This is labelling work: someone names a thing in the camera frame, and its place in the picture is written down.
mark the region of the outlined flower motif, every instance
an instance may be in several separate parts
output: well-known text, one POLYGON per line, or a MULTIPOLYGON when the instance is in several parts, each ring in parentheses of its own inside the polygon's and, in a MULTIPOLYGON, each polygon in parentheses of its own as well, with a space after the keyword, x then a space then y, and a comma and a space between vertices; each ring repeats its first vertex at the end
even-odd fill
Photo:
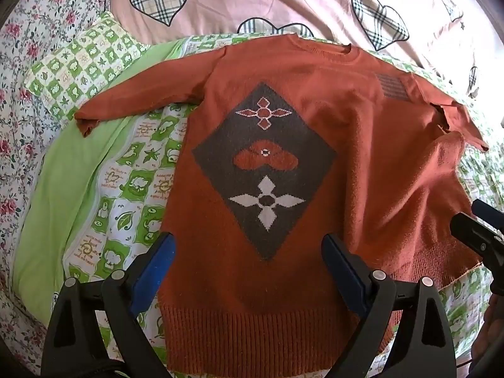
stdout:
POLYGON ((255 111, 252 109, 243 109, 241 111, 236 111, 238 115, 246 116, 248 118, 255 117, 259 118, 258 126, 263 130, 267 130, 271 126, 270 119, 272 116, 281 118, 283 116, 290 115, 292 112, 286 109, 278 108, 272 111, 270 109, 270 101, 265 97, 258 100, 257 106, 259 107, 255 111))
POLYGON ((251 194, 245 193, 229 198, 235 203, 241 204, 242 206, 249 208, 250 206, 259 206, 261 212, 258 215, 258 219, 261 221, 266 230, 271 228, 271 225, 277 218, 276 213, 273 211, 277 206, 283 206, 284 208, 291 208, 304 202, 304 199, 296 198, 290 194, 284 194, 282 196, 275 196, 273 194, 273 189, 275 184, 265 176, 263 180, 260 181, 257 186, 261 191, 259 196, 252 196, 251 194))

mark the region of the sweater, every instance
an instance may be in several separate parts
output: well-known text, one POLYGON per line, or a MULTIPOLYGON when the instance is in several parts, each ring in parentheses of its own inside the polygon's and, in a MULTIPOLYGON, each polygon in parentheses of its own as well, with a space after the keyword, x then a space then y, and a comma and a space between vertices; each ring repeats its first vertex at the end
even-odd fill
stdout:
POLYGON ((201 104, 161 226, 177 243, 158 292, 169 369, 330 368, 356 319, 324 266, 327 233, 399 280, 443 287, 477 265, 449 223, 470 213, 455 175, 464 146, 487 147, 425 79, 358 47, 266 37, 158 64, 75 117, 88 135, 171 102, 201 104))

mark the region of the silver screw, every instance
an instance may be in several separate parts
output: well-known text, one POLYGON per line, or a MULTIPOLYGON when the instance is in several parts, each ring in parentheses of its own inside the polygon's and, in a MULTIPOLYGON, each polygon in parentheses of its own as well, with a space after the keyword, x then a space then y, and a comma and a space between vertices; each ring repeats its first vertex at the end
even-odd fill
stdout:
POLYGON ((112 273, 112 278, 114 280, 120 280, 124 277, 124 271, 123 270, 116 270, 115 272, 112 273))
POLYGON ((381 271, 381 270, 375 270, 373 271, 373 277, 377 280, 385 280, 387 278, 387 275, 381 271))
POLYGON ((70 277, 69 279, 66 279, 65 280, 65 285, 67 287, 72 287, 73 285, 75 285, 75 278, 74 277, 70 277))
POLYGON ((432 287, 434 285, 434 281, 432 281, 432 278, 430 277, 422 278, 422 283, 427 287, 432 287))

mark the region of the ribbed neckline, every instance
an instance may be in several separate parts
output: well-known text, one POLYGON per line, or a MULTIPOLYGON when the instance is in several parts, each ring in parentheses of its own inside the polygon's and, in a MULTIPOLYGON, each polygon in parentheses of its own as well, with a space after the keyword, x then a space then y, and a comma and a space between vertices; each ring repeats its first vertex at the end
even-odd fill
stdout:
POLYGON ((361 50, 354 45, 337 45, 322 43, 318 41, 304 40, 297 34, 288 34, 287 39, 304 51, 313 52, 322 55, 331 61, 339 63, 354 62, 360 55, 361 50))

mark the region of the ribbed hem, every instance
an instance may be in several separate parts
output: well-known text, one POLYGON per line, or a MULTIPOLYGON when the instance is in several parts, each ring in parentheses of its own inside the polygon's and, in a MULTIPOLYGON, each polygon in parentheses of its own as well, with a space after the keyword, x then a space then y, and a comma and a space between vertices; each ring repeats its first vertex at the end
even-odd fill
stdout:
POLYGON ((235 378, 329 369, 357 324, 341 308, 253 315, 161 306, 161 312, 168 369, 235 378))

